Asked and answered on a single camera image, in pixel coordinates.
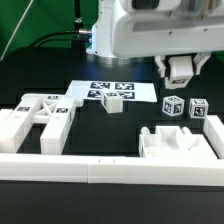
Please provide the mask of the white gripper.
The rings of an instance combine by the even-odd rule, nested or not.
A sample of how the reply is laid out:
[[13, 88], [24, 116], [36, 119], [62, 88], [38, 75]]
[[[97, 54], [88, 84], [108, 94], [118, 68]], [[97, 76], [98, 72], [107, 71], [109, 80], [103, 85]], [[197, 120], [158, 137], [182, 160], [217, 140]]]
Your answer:
[[117, 57], [156, 56], [161, 78], [165, 57], [198, 53], [196, 75], [213, 51], [224, 50], [224, 0], [116, 0], [111, 51]]

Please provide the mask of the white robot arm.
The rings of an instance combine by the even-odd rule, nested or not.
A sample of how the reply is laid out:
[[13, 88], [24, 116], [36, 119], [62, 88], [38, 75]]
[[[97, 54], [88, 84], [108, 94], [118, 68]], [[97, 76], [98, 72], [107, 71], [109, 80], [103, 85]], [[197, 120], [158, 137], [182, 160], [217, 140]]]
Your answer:
[[224, 0], [99, 0], [87, 53], [105, 61], [153, 56], [170, 77], [198, 75], [224, 50]]

